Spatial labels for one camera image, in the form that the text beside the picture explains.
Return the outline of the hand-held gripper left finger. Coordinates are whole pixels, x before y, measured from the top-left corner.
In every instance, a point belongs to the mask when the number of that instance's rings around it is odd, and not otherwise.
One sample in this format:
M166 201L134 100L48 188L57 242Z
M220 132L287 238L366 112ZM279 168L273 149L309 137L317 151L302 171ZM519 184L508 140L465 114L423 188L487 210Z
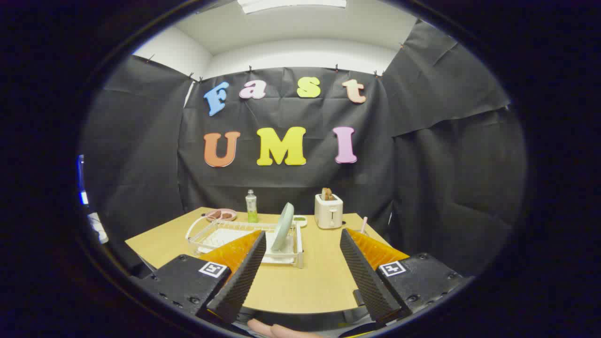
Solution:
M265 231L256 230L198 258L178 255L134 283L176 312L230 324L247 298L266 246Z

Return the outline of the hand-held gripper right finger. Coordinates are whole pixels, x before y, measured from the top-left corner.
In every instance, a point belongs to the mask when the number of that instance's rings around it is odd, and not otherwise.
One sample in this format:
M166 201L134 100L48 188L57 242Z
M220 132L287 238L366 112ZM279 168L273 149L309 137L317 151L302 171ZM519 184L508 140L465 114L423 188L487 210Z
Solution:
M429 253L407 255L358 231L344 229L340 249L373 321L411 316L471 281Z

